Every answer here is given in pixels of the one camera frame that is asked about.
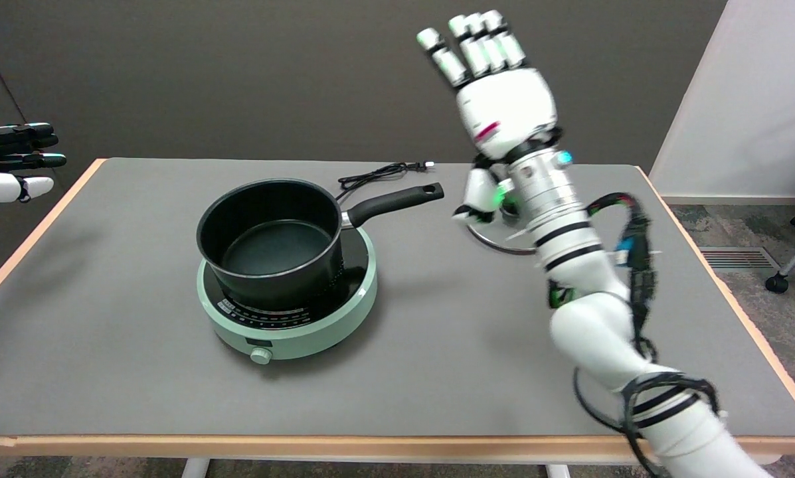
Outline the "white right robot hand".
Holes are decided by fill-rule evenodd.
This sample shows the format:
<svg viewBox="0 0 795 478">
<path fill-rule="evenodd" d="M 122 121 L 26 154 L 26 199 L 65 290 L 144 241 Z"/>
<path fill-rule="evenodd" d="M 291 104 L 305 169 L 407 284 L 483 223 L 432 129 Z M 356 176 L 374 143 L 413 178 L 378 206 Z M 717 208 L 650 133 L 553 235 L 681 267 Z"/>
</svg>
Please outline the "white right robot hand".
<svg viewBox="0 0 795 478">
<path fill-rule="evenodd" d="M 492 166 L 554 146 L 562 133 L 549 85 L 500 12 L 457 15 L 448 26 L 455 48 L 434 28 L 419 31 L 416 42 L 453 91 L 478 152 L 453 218 L 489 223 L 501 204 Z"/>
</svg>

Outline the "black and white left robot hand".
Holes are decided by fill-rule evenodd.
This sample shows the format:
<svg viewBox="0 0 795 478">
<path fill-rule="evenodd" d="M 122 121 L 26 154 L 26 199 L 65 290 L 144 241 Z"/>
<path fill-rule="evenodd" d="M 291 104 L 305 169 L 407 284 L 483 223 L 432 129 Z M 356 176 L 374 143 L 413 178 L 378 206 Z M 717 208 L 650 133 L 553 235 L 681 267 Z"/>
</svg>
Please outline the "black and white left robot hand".
<svg viewBox="0 0 795 478">
<path fill-rule="evenodd" d="M 65 155 L 45 151 L 58 143 L 48 122 L 0 126 L 0 203 L 27 203 L 53 189 L 51 177 L 22 176 L 17 172 L 66 165 Z"/>
</svg>

